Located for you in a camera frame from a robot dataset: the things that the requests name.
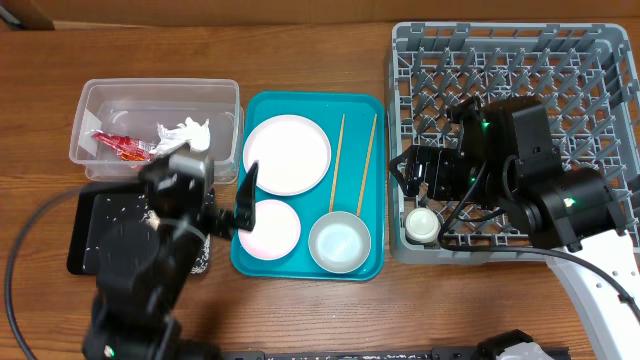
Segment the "pink bowl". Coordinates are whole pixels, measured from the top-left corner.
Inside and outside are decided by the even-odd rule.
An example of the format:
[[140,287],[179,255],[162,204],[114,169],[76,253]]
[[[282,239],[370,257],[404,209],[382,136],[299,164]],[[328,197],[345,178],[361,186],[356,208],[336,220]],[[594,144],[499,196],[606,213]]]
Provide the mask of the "pink bowl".
[[288,255],[297,245],[301,223],[296,211],[287,203],[268,199],[255,208],[252,231],[239,230],[241,246],[252,257],[271,261]]

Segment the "white paper cup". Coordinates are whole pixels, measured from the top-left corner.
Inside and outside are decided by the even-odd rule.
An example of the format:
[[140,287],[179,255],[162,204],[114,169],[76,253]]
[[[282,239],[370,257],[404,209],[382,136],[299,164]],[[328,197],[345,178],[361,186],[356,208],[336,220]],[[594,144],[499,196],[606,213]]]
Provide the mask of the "white paper cup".
[[405,237],[409,243],[433,246],[439,231],[440,221],[429,208],[415,208],[405,218]]

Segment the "white tissue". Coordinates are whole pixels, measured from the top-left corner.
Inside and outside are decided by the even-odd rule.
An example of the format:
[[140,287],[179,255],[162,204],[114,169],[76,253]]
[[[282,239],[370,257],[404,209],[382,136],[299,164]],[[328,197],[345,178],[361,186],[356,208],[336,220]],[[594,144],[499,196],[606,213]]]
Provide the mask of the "white tissue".
[[160,141],[150,150],[152,155],[166,155],[184,144],[189,146],[191,152],[204,152],[211,144],[208,119],[199,124],[191,117],[187,117],[173,129],[158,123],[157,133]]

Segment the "grey bowl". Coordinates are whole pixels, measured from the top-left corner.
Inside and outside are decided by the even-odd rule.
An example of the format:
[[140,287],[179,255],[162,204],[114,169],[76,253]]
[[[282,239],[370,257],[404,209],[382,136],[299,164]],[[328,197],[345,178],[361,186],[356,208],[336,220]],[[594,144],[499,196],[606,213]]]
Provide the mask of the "grey bowl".
[[365,263],[372,250],[372,237],[359,217],[334,211],[314,223],[308,248],[320,268],[333,274],[347,274]]

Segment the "red snack wrapper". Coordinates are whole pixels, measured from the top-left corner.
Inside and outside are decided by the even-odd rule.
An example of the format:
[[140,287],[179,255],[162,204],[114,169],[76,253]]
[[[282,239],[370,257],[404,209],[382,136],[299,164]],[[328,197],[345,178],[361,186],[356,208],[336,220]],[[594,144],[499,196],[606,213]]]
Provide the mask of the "red snack wrapper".
[[95,132],[91,137],[108,146],[123,161],[150,161],[154,145],[129,136]]

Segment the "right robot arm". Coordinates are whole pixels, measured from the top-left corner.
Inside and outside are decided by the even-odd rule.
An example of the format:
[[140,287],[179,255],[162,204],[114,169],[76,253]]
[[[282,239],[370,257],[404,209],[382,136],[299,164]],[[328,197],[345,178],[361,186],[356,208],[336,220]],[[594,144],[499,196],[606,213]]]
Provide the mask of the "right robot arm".
[[[604,176],[564,169],[545,106],[533,96],[484,104],[471,97],[446,111],[459,127],[454,148],[412,145],[389,171],[406,196],[453,201],[435,237],[442,249],[537,254],[569,295],[595,355],[639,356],[639,269],[625,217]],[[474,203],[487,218],[506,215],[528,245],[454,245],[445,240]]]

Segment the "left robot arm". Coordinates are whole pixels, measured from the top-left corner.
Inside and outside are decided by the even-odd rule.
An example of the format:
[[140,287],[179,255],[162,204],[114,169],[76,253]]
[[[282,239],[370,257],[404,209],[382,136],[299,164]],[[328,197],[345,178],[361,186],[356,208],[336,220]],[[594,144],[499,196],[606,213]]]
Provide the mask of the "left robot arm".
[[85,358],[221,358],[217,346],[183,339],[171,312],[207,237],[254,228],[258,171],[253,163],[233,210],[206,203],[214,163],[205,155],[176,150],[139,171],[159,224],[127,221],[103,237]]

